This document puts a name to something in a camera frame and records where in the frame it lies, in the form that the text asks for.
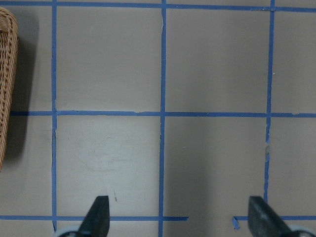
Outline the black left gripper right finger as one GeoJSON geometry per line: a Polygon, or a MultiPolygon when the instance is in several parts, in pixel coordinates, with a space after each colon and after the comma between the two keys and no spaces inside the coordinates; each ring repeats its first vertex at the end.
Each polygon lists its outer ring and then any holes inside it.
{"type": "Polygon", "coordinates": [[[253,237],[284,237],[292,232],[260,196],[249,197],[248,228],[253,237]]]}

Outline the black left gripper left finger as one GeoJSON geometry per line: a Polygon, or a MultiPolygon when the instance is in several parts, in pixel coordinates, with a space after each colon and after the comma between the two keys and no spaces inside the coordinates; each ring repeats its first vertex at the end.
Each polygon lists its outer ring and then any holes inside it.
{"type": "Polygon", "coordinates": [[[79,237],[106,237],[110,228],[108,196],[97,196],[78,229],[79,237]]]}

